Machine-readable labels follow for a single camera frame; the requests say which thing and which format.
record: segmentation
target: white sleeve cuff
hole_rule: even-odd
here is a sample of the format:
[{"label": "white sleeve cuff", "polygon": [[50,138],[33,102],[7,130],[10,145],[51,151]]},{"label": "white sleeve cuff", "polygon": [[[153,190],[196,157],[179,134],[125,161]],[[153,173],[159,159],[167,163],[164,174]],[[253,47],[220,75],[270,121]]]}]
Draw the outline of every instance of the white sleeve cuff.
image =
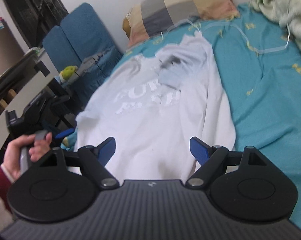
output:
[{"label": "white sleeve cuff", "polygon": [[0,213],[0,231],[5,229],[7,226],[13,223],[12,215],[7,211],[3,210],[2,213]]},{"label": "white sleeve cuff", "polygon": [[15,179],[14,177],[9,173],[9,171],[6,169],[6,167],[4,166],[4,164],[0,165],[0,167],[2,168],[3,173],[5,174],[5,176],[7,177],[7,179],[10,181],[10,183],[14,183]]}]

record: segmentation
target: blue chair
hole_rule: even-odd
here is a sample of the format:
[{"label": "blue chair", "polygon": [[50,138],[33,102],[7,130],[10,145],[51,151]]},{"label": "blue chair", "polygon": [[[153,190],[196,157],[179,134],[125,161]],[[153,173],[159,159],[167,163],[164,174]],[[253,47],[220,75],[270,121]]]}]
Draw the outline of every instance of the blue chair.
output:
[{"label": "blue chair", "polygon": [[69,65],[80,66],[96,53],[107,51],[89,71],[71,84],[84,105],[94,91],[110,76],[121,59],[108,31],[88,3],[83,3],[54,26],[43,40],[43,46],[58,72]]}]

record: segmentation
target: blue bedsheet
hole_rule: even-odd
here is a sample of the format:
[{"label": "blue bedsheet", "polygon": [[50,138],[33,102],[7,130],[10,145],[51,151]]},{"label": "blue bedsheet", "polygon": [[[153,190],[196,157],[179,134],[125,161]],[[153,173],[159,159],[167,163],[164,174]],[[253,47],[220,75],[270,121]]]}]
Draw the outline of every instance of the blue bedsheet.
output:
[{"label": "blue bedsheet", "polygon": [[[241,17],[234,19],[250,45],[267,49],[286,44],[285,31],[247,4],[238,6]],[[200,29],[215,21],[201,22]],[[180,43],[183,35],[194,34],[185,25],[155,37],[128,51],[117,67],[139,53],[153,57],[168,43]],[[290,42],[284,51],[257,55],[237,29],[212,27],[204,32],[212,44],[220,77],[227,92],[236,128],[236,149],[256,146],[297,186],[299,199],[291,221],[301,228],[301,53]]]}]

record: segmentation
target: red sleeve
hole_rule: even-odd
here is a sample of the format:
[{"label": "red sleeve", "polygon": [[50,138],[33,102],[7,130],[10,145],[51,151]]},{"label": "red sleeve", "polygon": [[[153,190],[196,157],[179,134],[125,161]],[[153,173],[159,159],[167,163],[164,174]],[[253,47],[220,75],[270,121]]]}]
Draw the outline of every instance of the red sleeve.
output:
[{"label": "red sleeve", "polygon": [[7,202],[7,192],[10,186],[11,186],[10,181],[5,176],[4,172],[2,171],[2,168],[0,167],[0,197],[5,203],[6,209],[9,211],[11,211],[11,209]]}]

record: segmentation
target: ribbed gray surface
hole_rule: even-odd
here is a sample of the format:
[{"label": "ribbed gray surface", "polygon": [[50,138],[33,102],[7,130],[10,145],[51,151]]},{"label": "ribbed gray surface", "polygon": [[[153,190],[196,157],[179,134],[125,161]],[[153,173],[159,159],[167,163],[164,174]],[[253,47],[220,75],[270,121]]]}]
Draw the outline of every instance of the ribbed gray surface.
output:
[{"label": "ribbed gray surface", "polygon": [[7,240],[299,240],[289,221],[247,225],[217,212],[202,191],[178,180],[126,181],[104,191],[83,214],[57,224],[18,220],[2,233]]}]

